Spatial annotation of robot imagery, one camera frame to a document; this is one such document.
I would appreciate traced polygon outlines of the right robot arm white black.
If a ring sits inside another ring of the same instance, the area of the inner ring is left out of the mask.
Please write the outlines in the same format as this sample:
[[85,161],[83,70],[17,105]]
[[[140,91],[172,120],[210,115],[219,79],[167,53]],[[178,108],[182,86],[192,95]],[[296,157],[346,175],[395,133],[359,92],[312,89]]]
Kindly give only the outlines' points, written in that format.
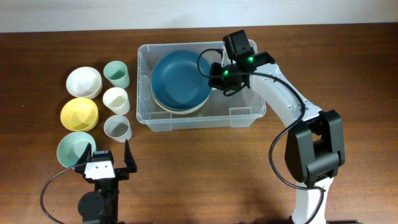
[[217,49],[221,63],[205,73],[210,86],[230,96],[245,87],[259,94],[283,122],[269,148],[277,178],[295,189],[291,223],[326,223],[326,198],[345,163],[341,116],[308,101],[282,74],[267,53],[233,53]]

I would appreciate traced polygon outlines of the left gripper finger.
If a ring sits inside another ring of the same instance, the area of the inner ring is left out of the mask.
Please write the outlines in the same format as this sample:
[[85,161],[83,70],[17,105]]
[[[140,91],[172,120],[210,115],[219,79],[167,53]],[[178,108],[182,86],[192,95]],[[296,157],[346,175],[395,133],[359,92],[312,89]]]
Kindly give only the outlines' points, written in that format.
[[126,169],[128,170],[129,173],[137,172],[137,165],[131,153],[128,140],[125,140],[125,145],[124,145],[124,163],[126,164]]
[[80,156],[78,161],[76,162],[76,165],[82,165],[84,163],[90,162],[92,157],[92,150],[91,150],[91,144],[88,143],[86,145],[86,148],[83,152],[83,154]]

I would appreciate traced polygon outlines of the beige plate bowl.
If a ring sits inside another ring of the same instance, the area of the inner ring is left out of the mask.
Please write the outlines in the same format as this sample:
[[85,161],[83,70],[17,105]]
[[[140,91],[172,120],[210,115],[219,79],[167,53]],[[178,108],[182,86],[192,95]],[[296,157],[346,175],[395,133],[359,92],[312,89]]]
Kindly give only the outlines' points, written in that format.
[[209,99],[210,96],[208,96],[208,97],[207,97],[203,102],[201,102],[198,106],[195,106],[195,107],[190,108],[190,109],[188,109],[188,110],[177,110],[177,109],[172,109],[172,108],[169,108],[169,107],[165,106],[164,104],[162,104],[162,103],[157,99],[157,97],[154,95],[153,92],[152,92],[152,97],[153,97],[154,101],[158,104],[159,107],[161,107],[162,109],[164,109],[164,110],[166,110],[166,111],[168,111],[168,112],[171,112],[171,113],[173,113],[173,114],[189,114],[189,113],[193,113],[193,112],[199,110],[199,109],[207,102],[207,100]]
[[190,114],[190,113],[193,113],[193,112],[199,110],[199,109],[205,104],[205,102],[203,102],[203,103],[201,103],[200,105],[198,105],[198,106],[196,106],[196,107],[194,107],[194,108],[191,108],[191,109],[189,109],[189,110],[174,110],[174,109],[170,109],[170,108],[166,107],[165,105],[163,105],[162,103],[160,103],[160,102],[158,102],[158,101],[156,101],[156,103],[157,103],[162,109],[164,109],[164,110],[166,110],[166,111],[168,111],[168,112],[171,112],[171,113],[173,113],[173,114]]

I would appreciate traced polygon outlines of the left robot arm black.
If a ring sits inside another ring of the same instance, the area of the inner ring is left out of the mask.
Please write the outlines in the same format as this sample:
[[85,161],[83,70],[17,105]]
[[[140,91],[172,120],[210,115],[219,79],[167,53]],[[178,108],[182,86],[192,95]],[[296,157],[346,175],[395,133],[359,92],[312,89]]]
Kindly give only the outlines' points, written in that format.
[[124,142],[125,167],[115,168],[111,151],[91,150],[88,143],[76,162],[75,172],[94,185],[94,190],[84,194],[78,202],[78,212],[83,223],[119,223],[118,199],[119,182],[129,180],[137,172],[129,142]]

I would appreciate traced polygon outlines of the blue plate bowl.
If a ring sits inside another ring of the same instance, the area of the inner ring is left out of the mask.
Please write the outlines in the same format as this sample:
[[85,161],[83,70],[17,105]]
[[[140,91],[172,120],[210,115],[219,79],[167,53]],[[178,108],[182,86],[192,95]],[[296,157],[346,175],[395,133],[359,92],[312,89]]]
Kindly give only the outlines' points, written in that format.
[[211,93],[208,79],[198,71],[210,71],[210,64],[189,50],[173,51],[162,57],[151,75],[154,95],[165,106],[188,110],[198,106]]

